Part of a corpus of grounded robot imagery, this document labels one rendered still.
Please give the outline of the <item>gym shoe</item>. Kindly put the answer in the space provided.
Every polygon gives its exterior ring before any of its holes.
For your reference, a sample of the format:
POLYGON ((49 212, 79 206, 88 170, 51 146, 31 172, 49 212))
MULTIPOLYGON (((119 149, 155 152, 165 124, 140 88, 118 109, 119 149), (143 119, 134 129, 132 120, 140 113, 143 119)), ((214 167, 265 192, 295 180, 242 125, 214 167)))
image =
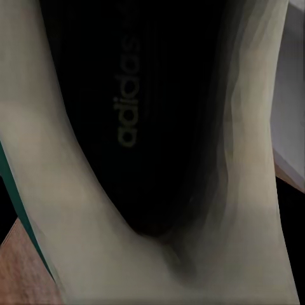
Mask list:
POLYGON ((0 176, 65 305, 301 305, 271 107, 288 0, 0 0, 0 176))

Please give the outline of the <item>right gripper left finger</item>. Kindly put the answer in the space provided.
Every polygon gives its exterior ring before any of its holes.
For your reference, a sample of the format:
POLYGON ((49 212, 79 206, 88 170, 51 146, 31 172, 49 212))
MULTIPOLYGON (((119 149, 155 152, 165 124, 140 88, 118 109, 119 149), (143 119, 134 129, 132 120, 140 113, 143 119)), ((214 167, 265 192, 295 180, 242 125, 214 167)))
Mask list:
POLYGON ((4 185, 3 178, 0 176, 0 245, 17 218, 18 215, 10 200, 8 190, 4 185))

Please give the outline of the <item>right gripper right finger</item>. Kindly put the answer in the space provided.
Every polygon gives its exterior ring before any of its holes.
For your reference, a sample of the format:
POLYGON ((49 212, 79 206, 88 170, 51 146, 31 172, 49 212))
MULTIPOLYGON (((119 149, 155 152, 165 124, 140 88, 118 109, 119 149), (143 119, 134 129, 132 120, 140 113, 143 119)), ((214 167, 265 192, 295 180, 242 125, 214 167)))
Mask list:
POLYGON ((301 305, 305 305, 305 194, 276 177, 280 219, 301 305))

